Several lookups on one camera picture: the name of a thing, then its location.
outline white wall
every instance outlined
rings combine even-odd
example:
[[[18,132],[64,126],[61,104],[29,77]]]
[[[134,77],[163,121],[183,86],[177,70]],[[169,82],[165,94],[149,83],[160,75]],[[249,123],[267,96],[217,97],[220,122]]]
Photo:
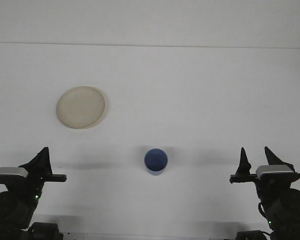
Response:
[[[269,231],[253,184],[229,177],[242,146],[252,171],[268,146],[300,172],[300,1],[188,3],[0,1],[0,167],[48,146],[68,176],[45,185],[33,221],[134,236]],[[56,104],[82,85],[104,92],[106,114],[70,129]],[[169,157],[160,176],[144,168],[151,148]]]
[[[0,0],[0,42],[300,48],[300,0]]]

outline blue cup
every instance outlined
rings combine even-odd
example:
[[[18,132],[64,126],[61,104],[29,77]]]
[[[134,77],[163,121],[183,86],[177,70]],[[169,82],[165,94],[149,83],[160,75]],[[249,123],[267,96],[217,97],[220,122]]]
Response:
[[[144,164],[152,175],[160,175],[168,163],[168,157],[164,151],[158,148],[151,149],[144,156]]]

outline black cable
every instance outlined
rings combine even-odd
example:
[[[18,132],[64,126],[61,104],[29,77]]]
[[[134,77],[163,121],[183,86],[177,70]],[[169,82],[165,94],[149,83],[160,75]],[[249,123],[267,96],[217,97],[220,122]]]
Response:
[[[266,234],[268,236],[270,236],[270,233],[267,233],[266,231],[261,231],[263,234]]]
[[[261,202],[259,202],[259,204],[258,204],[258,209],[259,209],[259,213],[266,219],[267,217],[266,217],[264,210],[262,209]]]

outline white surface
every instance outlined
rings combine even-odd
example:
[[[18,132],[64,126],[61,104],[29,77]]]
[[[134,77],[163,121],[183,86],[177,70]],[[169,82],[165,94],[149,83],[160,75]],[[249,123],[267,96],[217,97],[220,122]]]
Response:
[[[104,90],[109,109],[78,131],[55,109],[80,85]],[[0,167],[44,146],[68,180],[46,183],[33,220],[62,232],[268,231],[255,186],[229,178],[241,146],[252,171],[267,163],[268,146],[300,172],[300,49],[0,44]],[[154,147],[169,157],[160,176],[144,166]],[[292,186],[300,190],[300,180]]]
[[[0,42],[300,48],[300,0],[0,0]]]

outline beige plate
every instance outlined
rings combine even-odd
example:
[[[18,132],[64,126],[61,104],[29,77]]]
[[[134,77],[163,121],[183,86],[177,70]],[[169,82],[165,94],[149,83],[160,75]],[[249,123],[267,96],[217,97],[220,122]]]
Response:
[[[61,123],[73,129],[94,125],[105,110],[104,96],[94,87],[78,86],[67,91],[56,106]]]

